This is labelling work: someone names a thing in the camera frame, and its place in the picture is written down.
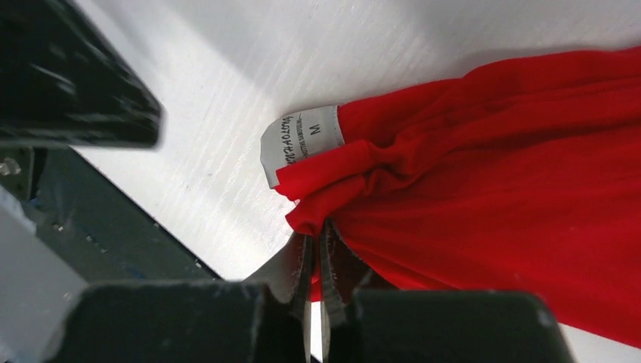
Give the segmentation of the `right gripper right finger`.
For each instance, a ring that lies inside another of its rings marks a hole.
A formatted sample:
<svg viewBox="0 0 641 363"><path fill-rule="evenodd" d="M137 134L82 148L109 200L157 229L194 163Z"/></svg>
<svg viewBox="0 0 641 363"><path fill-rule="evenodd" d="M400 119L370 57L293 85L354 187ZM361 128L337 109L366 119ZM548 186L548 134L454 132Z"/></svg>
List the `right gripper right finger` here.
<svg viewBox="0 0 641 363"><path fill-rule="evenodd" d="M319 237L321 326L325 362L393 362L395 353L381 340L382 330L362 330L351 310L354 293L398 288L375 272L347 245L332 219Z"/></svg>

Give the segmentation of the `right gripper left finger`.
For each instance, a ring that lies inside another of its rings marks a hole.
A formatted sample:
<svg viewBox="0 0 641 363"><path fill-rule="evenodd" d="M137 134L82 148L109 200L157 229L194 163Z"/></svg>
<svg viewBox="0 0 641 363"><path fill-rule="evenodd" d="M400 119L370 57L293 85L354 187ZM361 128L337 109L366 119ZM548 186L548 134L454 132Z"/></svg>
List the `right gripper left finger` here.
<svg viewBox="0 0 641 363"><path fill-rule="evenodd" d="M254 362L310 362L313 240L293 233L246 282L262 288Z"/></svg>

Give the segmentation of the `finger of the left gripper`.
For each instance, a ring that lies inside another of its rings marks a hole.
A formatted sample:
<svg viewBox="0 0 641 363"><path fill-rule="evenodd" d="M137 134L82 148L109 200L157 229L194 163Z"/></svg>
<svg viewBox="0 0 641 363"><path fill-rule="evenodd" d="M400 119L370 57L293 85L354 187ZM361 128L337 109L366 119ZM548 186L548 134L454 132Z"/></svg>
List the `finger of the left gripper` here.
<svg viewBox="0 0 641 363"><path fill-rule="evenodd" d="M74 1L1 3L1 143L152 148L163 109Z"/></svg>

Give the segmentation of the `red underwear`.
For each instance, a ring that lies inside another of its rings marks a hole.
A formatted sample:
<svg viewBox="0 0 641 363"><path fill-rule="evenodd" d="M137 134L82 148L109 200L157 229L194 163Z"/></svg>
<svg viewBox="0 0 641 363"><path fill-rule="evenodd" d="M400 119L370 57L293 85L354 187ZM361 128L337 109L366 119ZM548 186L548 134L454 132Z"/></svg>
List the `red underwear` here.
<svg viewBox="0 0 641 363"><path fill-rule="evenodd" d="M501 60L297 111L260 141L286 216L404 290L524 290L640 345L640 49Z"/></svg>

